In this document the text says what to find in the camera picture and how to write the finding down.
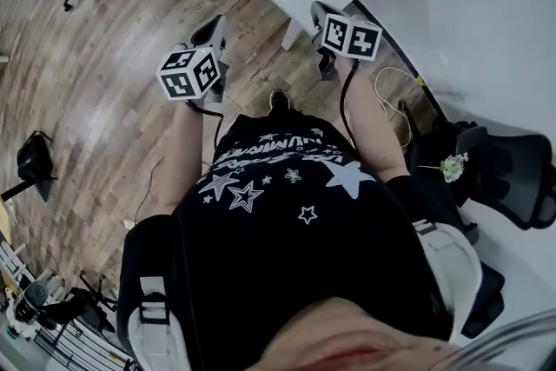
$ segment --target black t-shirt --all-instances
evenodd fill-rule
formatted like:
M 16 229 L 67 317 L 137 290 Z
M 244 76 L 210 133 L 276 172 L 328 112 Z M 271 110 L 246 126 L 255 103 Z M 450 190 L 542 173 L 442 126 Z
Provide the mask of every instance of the black t-shirt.
M 331 297 L 411 334 L 449 336 L 412 225 L 460 227 L 443 186 L 385 184 L 331 124 L 290 117 L 243 117 L 174 214 L 126 240 L 119 322 L 142 298 L 138 277 L 163 275 L 194 371 L 252 366 L 295 314 Z

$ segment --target flower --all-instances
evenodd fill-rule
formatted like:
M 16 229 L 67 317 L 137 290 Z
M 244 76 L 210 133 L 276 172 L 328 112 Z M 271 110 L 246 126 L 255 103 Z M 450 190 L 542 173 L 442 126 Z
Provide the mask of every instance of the flower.
M 469 156 L 467 152 L 462 155 L 452 156 L 450 155 L 444 161 L 440 163 L 440 167 L 431 166 L 419 166 L 427 169 L 437 169 L 444 175 L 444 181 L 455 182 L 458 181 L 463 175 L 463 170 L 465 168 L 464 162 L 469 161 Z

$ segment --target table leg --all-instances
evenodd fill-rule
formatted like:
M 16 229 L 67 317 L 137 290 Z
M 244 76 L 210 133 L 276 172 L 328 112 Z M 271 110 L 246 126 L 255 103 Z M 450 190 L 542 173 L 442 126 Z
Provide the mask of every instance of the table leg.
M 295 19 L 289 21 L 288 31 L 286 31 L 286 36 L 281 42 L 281 46 L 285 51 L 289 51 L 293 46 L 295 41 L 299 38 L 303 32 L 303 27 Z

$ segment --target white strap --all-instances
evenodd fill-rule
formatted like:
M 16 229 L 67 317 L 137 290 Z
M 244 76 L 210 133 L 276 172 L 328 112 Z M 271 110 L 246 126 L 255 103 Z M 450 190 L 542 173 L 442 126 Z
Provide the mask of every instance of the white strap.
M 145 296 L 166 295 L 162 277 L 142 277 Z M 129 342 L 145 371 L 190 371 L 182 327 L 165 301 L 144 301 L 128 321 Z
M 461 332 L 471 314 L 482 283 L 482 268 L 469 240 L 442 223 L 414 224 L 446 307 L 453 312 L 450 341 Z
M 164 279 L 162 277 L 141 277 L 141 288 L 145 296 L 158 293 L 166 295 Z

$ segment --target wooden floor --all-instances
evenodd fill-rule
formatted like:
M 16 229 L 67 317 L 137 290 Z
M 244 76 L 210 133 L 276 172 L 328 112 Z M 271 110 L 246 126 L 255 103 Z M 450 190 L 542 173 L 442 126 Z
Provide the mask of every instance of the wooden floor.
M 238 113 L 264 115 L 274 88 L 343 131 L 339 84 L 319 82 L 306 37 L 289 52 L 281 49 L 288 18 L 269 0 L 74 0 L 70 13 L 62 4 L 0 0 L 0 54 L 11 57 L 0 68 L 0 189 L 18 183 L 16 153 L 33 130 L 54 138 L 60 180 L 47 202 L 34 189 L 11 200 L 12 240 L 27 243 L 23 258 L 35 273 L 58 269 L 57 262 L 67 288 L 81 269 L 92 279 L 105 274 L 108 287 L 117 286 L 127 233 L 122 220 L 134 218 L 147 192 L 174 111 L 154 76 L 156 65 L 198 23 L 228 15 L 223 61 L 231 71 L 222 133 Z M 364 69 L 374 79 L 385 65 L 405 68 L 386 42 Z M 393 103 L 407 98 L 423 129 L 434 118 L 406 76 L 385 73 L 380 89 Z M 405 142 L 407 125 L 389 115 Z M 205 123 L 209 164 L 215 120 Z M 139 218 L 155 204 L 150 195 Z

